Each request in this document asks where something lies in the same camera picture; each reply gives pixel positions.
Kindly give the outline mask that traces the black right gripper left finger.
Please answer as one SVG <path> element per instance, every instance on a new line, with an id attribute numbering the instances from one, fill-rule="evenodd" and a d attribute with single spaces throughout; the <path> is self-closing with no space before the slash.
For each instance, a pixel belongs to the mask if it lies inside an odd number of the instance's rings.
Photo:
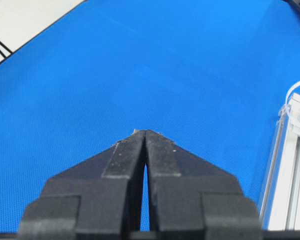
<path id="1" fill-rule="evenodd" d="M 146 133 L 134 132 L 109 149 L 49 178 L 19 225 L 20 240 L 120 239 L 138 226 Z"/>

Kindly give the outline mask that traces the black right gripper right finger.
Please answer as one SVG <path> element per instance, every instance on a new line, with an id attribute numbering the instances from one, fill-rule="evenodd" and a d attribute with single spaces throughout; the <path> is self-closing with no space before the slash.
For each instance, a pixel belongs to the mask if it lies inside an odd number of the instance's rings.
<path id="1" fill-rule="evenodd" d="M 150 229 L 162 240 L 260 240 L 255 203 L 238 179 L 147 130 Z"/>

